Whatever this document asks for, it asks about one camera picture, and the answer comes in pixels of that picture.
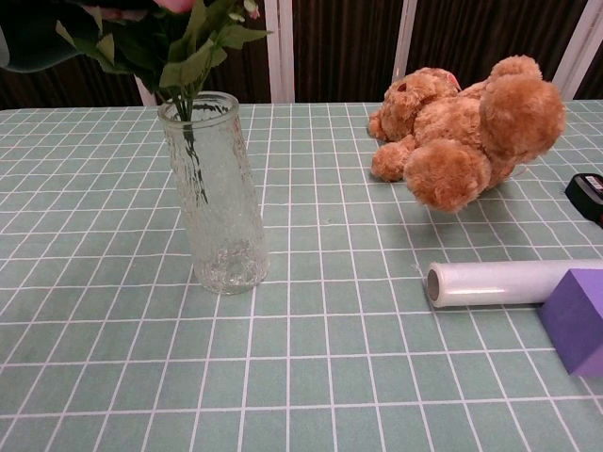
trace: table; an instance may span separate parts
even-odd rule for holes
[[[0,112],[0,449],[600,450],[603,381],[534,307],[434,312],[422,281],[600,258],[562,191],[603,171],[603,102],[455,216],[369,176],[375,107],[240,108],[271,268],[232,297],[192,275],[153,109]]]

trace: plastic wrap roll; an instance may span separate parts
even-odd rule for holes
[[[570,268],[603,268],[603,260],[432,263],[427,294],[436,308],[540,303]]]

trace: teddy bear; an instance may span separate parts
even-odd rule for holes
[[[452,73],[423,68],[392,83],[369,117],[369,134],[388,141],[371,173],[404,179],[420,202],[456,213],[545,154],[564,126],[561,95],[529,56],[502,59],[465,90]]]

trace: background wall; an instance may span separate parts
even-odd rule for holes
[[[383,99],[391,83],[404,0],[281,1],[290,2],[293,10],[297,102]],[[545,79],[552,80],[586,3],[418,0],[406,72],[443,67],[466,87],[485,78],[500,59],[527,54],[539,62]],[[265,1],[258,4],[262,18],[252,26],[266,29]],[[603,98],[602,48],[579,87],[578,99]],[[206,88],[231,92],[241,103],[268,103],[269,83],[269,53],[261,40],[230,51]],[[1,109],[141,105],[132,77],[105,74],[83,56],[39,73],[0,70],[0,87]]]

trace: purple foam block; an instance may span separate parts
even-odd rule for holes
[[[603,270],[569,270],[539,315],[570,374],[603,377]]]

